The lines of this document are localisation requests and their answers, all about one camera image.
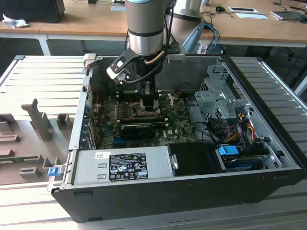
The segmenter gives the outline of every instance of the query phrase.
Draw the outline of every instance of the black plastic cover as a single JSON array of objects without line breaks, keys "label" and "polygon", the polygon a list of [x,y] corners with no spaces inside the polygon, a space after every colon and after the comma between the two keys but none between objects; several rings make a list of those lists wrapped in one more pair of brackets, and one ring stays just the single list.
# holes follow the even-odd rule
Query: black plastic cover
[{"label": "black plastic cover", "polygon": [[63,0],[0,0],[0,6],[0,19],[4,14],[27,22],[58,23],[65,11]]},{"label": "black plastic cover", "polygon": [[120,127],[120,137],[123,140],[143,140],[155,137],[155,126],[126,125]]},{"label": "black plastic cover", "polygon": [[168,153],[175,155],[179,168],[175,176],[221,173],[214,144],[208,142],[183,142],[167,145]]}]

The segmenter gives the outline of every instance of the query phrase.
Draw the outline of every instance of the copper pipe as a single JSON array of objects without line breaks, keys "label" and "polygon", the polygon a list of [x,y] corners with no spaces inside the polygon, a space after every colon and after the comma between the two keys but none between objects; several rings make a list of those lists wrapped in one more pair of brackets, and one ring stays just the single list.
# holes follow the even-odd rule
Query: copper pipe
[{"label": "copper pipe", "polygon": [[150,61],[145,61],[145,65],[152,65],[153,63],[155,63],[157,60],[159,60],[163,55],[165,54],[165,51],[162,50],[160,54],[158,54],[157,56],[155,56],[153,59],[151,59]]}]

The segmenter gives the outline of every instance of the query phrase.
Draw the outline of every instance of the blue latch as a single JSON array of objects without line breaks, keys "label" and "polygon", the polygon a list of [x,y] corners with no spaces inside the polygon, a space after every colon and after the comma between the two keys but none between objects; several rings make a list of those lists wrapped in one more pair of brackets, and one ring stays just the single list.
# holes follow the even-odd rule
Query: blue latch
[{"label": "blue latch", "polygon": [[61,176],[61,166],[50,167],[48,176]]},{"label": "blue latch", "polygon": [[223,145],[223,146],[219,147],[218,150],[219,150],[221,156],[223,156],[223,155],[226,155],[226,156],[239,155],[239,152],[236,149],[236,146],[234,146],[234,145]]}]

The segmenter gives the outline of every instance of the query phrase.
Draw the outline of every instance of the floor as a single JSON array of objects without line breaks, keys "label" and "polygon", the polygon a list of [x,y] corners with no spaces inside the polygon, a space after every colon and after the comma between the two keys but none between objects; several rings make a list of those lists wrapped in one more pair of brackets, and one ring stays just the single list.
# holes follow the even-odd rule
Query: floor
[{"label": "floor", "polygon": [[[124,42],[112,41],[86,41],[86,46],[88,48],[87,52],[82,51],[81,42],[77,40],[49,40],[48,45],[52,55],[74,56],[84,55],[85,53],[89,52],[105,55],[118,55],[124,50]],[[231,56],[244,57],[246,55],[247,48],[247,46],[226,46],[226,53]],[[274,47],[269,51],[269,56],[267,56],[264,60],[281,78],[284,78],[303,50],[303,48],[288,49],[285,47]],[[268,52],[267,47],[254,46],[250,47],[248,54],[252,57],[259,57],[264,56],[266,52]],[[288,54],[291,53],[293,53],[293,57],[289,59]],[[43,55],[43,53],[39,42],[35,39],[1,38],[0,76],[16,55]],[[298,73],[306,61],[307,52],[302,55],[295,68],[293,68],[288,74],[288,77],[285,80],[287,84],[291,82],[293,76]],[[305,92],[301,98],[306,100],[307,92]]]}]

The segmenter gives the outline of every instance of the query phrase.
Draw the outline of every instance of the crumpled paper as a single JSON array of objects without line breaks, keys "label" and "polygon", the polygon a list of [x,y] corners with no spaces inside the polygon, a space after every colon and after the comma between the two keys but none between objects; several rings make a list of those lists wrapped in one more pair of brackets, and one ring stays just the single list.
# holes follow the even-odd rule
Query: crumpled paper
[{"label": "crumpled paper", "polygon": [[3,18],[4,18],[4,20],[2,20],[2,22],[3,22],[6,26],[8,26],[8,27],[10,27],[10,28],[15,29],[16,27],[23,27],[23,26],[28,26],[28,25],[29,25],[29,24],[26,23],[26,21],[23,20],[23,19],[15,20],[15,19],[6,17],[4,14],[2,14],[2,15],[3,15]]}]

